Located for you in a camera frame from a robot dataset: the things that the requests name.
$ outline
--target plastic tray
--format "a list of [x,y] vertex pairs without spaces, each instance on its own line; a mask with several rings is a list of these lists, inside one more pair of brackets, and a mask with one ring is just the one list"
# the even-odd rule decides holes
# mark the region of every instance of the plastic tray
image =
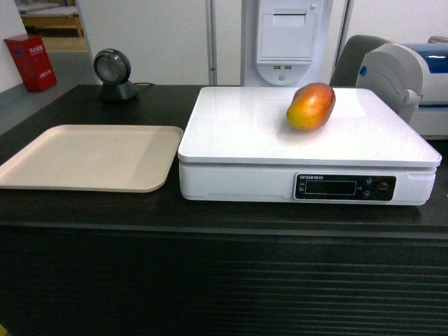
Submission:
[[182,135],[173,126],[56,126],[0,167],[0,188],[147,193],[167,180]]

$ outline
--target lcd screen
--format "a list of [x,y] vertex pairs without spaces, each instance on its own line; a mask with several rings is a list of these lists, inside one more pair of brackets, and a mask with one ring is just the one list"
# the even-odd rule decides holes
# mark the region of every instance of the lcd screen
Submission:
[[305,194],[355,195],[356,181],[307,181]]

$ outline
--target red fire extinguisher box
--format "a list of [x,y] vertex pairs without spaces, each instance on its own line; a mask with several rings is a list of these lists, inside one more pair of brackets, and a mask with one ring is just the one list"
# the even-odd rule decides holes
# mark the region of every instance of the red fire extinguisher box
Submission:
[[28,91],[40,92],[56,84],[55,72],[41,36],[24,34],[4,41]]

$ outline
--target checkout counter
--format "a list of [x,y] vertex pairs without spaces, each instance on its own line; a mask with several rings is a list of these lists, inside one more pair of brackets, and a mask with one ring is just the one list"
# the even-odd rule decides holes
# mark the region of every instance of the checkout counter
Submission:
[[[185,129],[201,87],[106,105],[80,85],[0,136],[4,163],[63,124]],[[448,142],[423,206],[196,202],[0,190],[0,324],[13,335],[446,335]]]

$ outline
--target blue printer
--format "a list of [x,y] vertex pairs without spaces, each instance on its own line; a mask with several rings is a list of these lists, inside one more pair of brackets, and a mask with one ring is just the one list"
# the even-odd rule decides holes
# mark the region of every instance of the blue printer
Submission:
[[364,56],[357,88],[373,91],[425,139],[448,139],[448,43],[387,43]]

